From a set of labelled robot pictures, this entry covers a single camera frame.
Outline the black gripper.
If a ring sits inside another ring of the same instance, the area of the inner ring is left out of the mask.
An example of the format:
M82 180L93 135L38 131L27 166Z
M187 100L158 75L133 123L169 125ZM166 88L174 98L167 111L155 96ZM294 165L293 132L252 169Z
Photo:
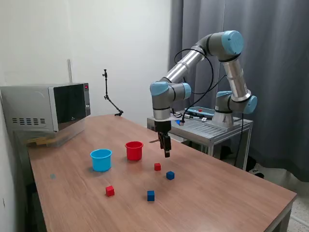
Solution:
M170 157L171 140L168 132L171 130L171 121L155 121L155 131L158 133L160 148L164 150L165 158Z

